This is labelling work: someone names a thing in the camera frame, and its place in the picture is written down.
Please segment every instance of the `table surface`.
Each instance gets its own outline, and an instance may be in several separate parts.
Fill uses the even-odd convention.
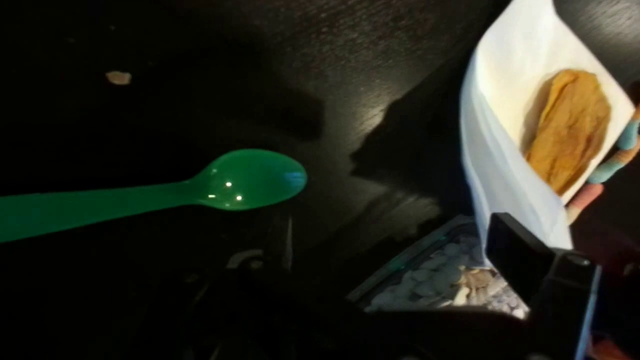
[[[470,209],[459,89],[499,0],[65,0],[0,7],[0,194],[173,182],[233,148],[292,155],[297,200],[177,209],[0,247],[2,328],[24,359],[122,359],[158,282],[246,249],[345,292]],[[628,89],[639,0],[560,0]],[[133,73],[117,89],[109,70]],[[582,225],[640,239],[640,164]]]

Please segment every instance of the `food in paper bag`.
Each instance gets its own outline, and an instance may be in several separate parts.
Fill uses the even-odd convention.
[[[526,161],[563,196],[602,151],[612,110],[592,73],[563,70],[542,93]]]

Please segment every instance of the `spoon handle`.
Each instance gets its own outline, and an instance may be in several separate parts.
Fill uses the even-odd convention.
[[[191,204],[189,182],[0,199],[0,243]]]

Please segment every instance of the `green plastic spoon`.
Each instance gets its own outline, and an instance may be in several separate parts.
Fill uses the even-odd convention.
[[[231,212],[252,211],[284,203],[304,187],[306,172],[301,163],[269,151],[235,151],[186,182],[4,196],[0,243],[186,204]]]

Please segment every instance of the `paper bag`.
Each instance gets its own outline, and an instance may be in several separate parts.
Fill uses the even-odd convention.
[[[565,69],[594,73],[612,106],[600,155],[560,196],[529,167],[522,143],[542,84]],[[553,0],[514,0],[480,40],[460,98],[462,164],[487,245],[494,212],[511,212],[547,247],[573,249],[565,207],[612,148],[632,102],[594,55],[559,18]]]

